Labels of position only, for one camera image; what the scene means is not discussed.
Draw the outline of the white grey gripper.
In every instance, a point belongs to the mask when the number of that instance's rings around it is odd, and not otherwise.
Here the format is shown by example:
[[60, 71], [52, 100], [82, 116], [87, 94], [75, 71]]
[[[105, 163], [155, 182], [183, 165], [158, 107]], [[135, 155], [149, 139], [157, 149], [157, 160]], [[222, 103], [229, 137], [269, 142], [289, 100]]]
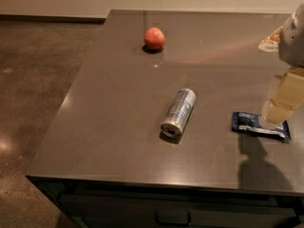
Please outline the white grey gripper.
[[284, 22], [278, 54], [281, 61], [295, 67], [276, 74], [270, 82], [261, 110], [263, 124], [282, 124], [304, 102], [304, 3]]

